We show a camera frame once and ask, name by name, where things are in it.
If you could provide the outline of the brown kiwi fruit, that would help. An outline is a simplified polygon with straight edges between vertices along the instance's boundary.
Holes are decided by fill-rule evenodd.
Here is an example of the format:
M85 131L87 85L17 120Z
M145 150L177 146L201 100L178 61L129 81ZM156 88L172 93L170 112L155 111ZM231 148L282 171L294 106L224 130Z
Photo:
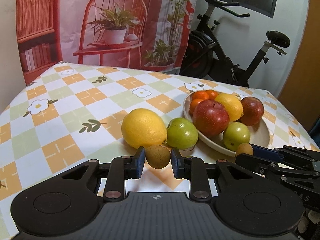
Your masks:
M146 149L145 153L148 164L155 168L165 168L170 162L170 151L161 145L152 145Z
M240 144L238 146L238 148L236 149L235 156L238 156L240 154L253 155L254 154L253 147L250 144L247 144L247 143Z

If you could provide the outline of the green apple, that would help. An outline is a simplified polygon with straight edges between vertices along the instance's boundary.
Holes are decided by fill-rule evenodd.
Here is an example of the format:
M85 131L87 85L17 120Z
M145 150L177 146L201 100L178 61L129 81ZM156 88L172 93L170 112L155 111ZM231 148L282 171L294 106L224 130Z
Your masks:
M185 150L198 141L198 132L192 122L185 118L172 119L167 127L167 144L172 148Z
M248 127L240 122L231 122L223 132L223 143L231 151L236 151L240 144L248 144L250 139Z

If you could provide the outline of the large yellow lemon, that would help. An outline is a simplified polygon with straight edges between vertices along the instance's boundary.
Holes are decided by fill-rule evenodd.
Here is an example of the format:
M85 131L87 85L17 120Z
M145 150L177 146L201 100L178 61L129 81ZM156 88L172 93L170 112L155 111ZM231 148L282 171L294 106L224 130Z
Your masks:
M161 145L167 140L167 129L161 117L144 108L134 109L123 118L121 133L135 149Z

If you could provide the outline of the large red apple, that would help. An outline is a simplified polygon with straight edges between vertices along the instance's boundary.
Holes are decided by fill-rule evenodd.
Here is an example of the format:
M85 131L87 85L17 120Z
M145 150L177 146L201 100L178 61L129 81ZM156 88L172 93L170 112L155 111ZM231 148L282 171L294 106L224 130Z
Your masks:
M256 125L264 114L263 103L255 97L248 96L241 100L241 104L244 111L240 121L246 126Z

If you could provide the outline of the small red apple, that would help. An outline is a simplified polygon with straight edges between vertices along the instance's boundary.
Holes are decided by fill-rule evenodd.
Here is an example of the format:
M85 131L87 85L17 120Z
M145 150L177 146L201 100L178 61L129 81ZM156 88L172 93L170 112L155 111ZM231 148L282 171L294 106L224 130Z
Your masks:
M224 106L214 100L201 101L193 112L193 124L208 138L222 133L229 122L229 114Z

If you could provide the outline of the small orange tangerine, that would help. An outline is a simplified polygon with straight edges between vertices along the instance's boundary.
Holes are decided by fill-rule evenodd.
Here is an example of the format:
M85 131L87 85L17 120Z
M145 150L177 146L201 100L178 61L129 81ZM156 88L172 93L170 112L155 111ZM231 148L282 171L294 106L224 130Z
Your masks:
M209 94L205 90L198 90L192 94L192 100L195 99L208 100Z
M219 92L209 89L205 91L208 94L208 99L209 100L215 100L216 97L219 95Z

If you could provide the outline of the beige round plate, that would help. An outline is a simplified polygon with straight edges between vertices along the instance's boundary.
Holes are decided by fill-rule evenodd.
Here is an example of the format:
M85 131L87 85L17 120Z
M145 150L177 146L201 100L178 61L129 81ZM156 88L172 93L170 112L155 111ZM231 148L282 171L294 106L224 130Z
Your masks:
M191 103L192 94L189 94L183 102L183 115L184 117L189 120L190 122L193 121L193 118L191 114L189 113L189 106ZM261 147L268 147L270 144L270 133L269 129L264 122L263 119L260 120L260 122L254 126L248 126L248 130L250 131L251 138L249 143L258 145ZM216 150L219 153L222 153L224 155L228 155L230 157L235 156L235 151L231 151L227 148L225 148L225 145L223 143L223 133L220 133L219 135L213 137L213 140L210 140L208 137L206 137L204 134L202 134L200 131L198 131L199 139L204 142L207 146L210 148Z

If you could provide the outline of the checkered floral tablecloth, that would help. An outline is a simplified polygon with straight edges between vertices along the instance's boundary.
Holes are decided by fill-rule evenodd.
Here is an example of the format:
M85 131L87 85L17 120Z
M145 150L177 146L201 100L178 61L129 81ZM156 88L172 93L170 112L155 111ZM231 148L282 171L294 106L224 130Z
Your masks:
M146 108L169 123L182 116L189 93L208 89L259 98L270 148L318 150L297 119L266 90L144 70L58 63L1 113L1 239L17 233L10 206L22 190L88 159L109 163L134 154L121 135L127 113Z

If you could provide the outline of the pink printed backdrop cloth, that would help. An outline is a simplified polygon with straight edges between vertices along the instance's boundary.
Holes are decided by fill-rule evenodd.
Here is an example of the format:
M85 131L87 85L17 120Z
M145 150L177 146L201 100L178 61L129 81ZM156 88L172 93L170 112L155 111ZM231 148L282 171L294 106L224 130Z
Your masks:
M57 63L177 74L196 0L16 0L26 83Z

